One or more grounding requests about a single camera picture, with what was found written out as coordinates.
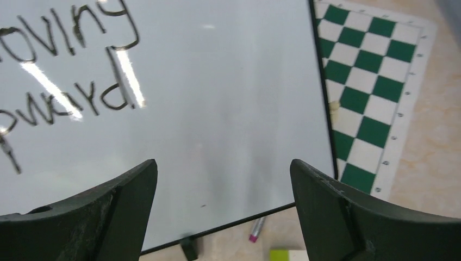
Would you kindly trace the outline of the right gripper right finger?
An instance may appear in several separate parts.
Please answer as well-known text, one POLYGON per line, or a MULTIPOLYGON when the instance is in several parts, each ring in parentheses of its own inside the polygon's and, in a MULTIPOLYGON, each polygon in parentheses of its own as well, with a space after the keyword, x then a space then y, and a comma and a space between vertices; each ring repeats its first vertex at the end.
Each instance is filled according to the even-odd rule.
POLYGON ((290 164, 310 260, 460 260, 460 219, 408 209, 290 164))

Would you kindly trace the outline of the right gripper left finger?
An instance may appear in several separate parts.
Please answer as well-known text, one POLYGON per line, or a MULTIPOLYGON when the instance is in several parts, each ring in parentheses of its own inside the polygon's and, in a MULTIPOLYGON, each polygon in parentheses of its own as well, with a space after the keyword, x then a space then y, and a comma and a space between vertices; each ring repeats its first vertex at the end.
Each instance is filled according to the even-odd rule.
POLYGON ((149 159, 64 200, 1 216, 1 260, 138 260, 157 178, 149 159))

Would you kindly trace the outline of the white whiteboard black frame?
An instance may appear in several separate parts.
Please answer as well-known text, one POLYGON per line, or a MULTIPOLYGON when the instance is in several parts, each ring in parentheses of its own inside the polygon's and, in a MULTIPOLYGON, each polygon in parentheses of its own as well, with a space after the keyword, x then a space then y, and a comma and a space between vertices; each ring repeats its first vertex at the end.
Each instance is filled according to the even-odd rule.
POLYGON ((313 1, 1 1, 1 214, 148 159, 143 250, 294 204, 289 167, 332 178, 313 1))

